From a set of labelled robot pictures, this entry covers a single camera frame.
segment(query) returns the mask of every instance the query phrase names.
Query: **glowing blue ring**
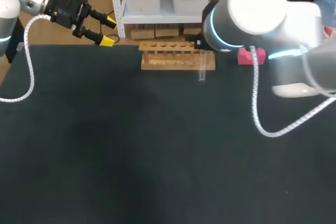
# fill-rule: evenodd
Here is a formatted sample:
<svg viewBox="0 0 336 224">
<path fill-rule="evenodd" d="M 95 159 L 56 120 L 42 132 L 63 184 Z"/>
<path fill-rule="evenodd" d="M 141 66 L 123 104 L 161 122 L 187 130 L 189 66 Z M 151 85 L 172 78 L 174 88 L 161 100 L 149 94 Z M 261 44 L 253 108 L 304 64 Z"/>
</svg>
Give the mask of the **glowing blue ring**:
<svg viewBox="0 0 336 224">
<path fill-rule="evenodd" d="M 218 36 L 218 34 L 215 31 L 215 27 L 214 27 L 214 12 L 215 12 L 215 8 L 212 10 L 211 15 L 210 15 L 210 25 L 211 25 L 212 32 L 214 33 L 218 41 L 228 47 L 243 47 L 243 46 L 235 46 L 235 45 L 228 44 Z"/>
<path fill-rule="evenodd" d="M 285 51 L 281 51 L 281 52 L 276 52 L 274 54 L 271 54 L 268 59 L 275 59 L 275 58 L 279 58 L 282 56 L 300 56 L 302 55 L 302 51 L 300 49 L 289 49 L 289 50 L 285 50 Z"/>
<path fill-rule="evenodd" d="M 7 37 L 7 38 L 4 38 L 4 39 L 0 39 L 0 42 L 5 42 L 5 41 L 8 41 L 10 40 L 11 36 Z"/>
</svg>

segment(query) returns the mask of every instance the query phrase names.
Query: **test tube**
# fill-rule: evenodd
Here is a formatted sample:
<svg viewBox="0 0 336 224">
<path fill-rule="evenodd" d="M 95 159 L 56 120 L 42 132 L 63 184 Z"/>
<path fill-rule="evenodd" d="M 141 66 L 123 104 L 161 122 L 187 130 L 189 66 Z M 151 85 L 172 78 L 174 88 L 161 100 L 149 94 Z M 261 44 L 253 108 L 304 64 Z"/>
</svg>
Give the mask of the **test tube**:
<svg viewBox="0 0 336 224">
<path fill-rule="evenodd" d="M 206 62 L 207 62 L 207 51 L 200 50 L 199 53 L 199 70 L 198 70 L 198 81 L 205 81 L 205 72 L 206 72 Z"/>
</svg>

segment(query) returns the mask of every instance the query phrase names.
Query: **white metal shelf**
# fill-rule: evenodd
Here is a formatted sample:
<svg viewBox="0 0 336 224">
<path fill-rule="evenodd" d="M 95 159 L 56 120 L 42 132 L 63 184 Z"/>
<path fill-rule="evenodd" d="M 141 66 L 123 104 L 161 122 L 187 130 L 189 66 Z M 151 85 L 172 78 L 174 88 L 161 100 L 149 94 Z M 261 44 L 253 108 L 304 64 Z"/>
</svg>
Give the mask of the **white metal shelf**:
<svg viewBox="0 0 336 224">
<path fill-rule="evenodd" d="M 162 0 L 161 15 L 130 15 L 127 7 L 121 0 L 112 0 L 118 34 L 121 38 L 125 37 L 124 24 L 169 24 L 169 23 L 200 23 L 201 16 L 177 16 L 173 12 L 172 1 Z"/>
<path fill-rule="evenodd" d="M 129 14 L 126 6 L 121 21 L 124 24 L 201 23 L 202 14 L 198 16 L 177 16 L 174 12 L 173 0 L 161 0 L 160 15 L 132 15 Z"/>
</svg>

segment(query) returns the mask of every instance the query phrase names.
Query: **floor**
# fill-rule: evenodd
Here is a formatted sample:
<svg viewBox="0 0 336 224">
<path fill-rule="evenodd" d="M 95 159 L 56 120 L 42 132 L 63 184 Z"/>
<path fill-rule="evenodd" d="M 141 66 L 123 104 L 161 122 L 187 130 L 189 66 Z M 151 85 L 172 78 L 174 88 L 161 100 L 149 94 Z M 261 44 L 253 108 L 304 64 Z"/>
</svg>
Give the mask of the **floor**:
<svg viewBox="0 0 336 224">
<path fill-rule="evenodd" d="M 88 0 L 92 7 L 102 13 L 109 13 L 113 10 L 112 0 Z M 28 21 L 31 19 L 31 16 L 25 13 L 20 14 L 20 19 L 22 20 L 23 25 L 25 26 Z M 88 18 L 84 25 L 93 31 L 99 32 L 99 22 L 93 18 Z M 104 34 L 111 34 L 115 31 L 104 27 Z M 36 24 L 33 25 L 29 31 L 29 42 L 30 44 L 92 44 L 91 40 L 82 38 L 78 39 L 71 34 L 71 31 L 63 28 L 59 25 L 50 23 L 46 20 L 39 20 Z M 6 57 L 0 57 L 0 82 L 3 80 L 6 75 L 10 64 Z"/>
</svg>

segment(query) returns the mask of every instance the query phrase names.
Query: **pink block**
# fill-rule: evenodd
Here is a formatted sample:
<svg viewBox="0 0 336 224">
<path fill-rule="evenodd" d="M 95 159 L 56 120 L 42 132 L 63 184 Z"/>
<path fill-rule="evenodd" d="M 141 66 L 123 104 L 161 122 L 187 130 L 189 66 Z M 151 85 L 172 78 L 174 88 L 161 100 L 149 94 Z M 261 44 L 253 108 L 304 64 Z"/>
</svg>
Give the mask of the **pink block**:
<svg viewBox="0 0 336 224">
<path fill-rule="evenodd" d="M 266 51 L 264 48 L 257 48 L 256 52 L 259 65 L 263 65 L 266 60 Z M 238 51 L 238 64 L 253 65 L 252 53 L 250 51 L 246 51 L 245 48 L 240 48 Z"/>
</svg>

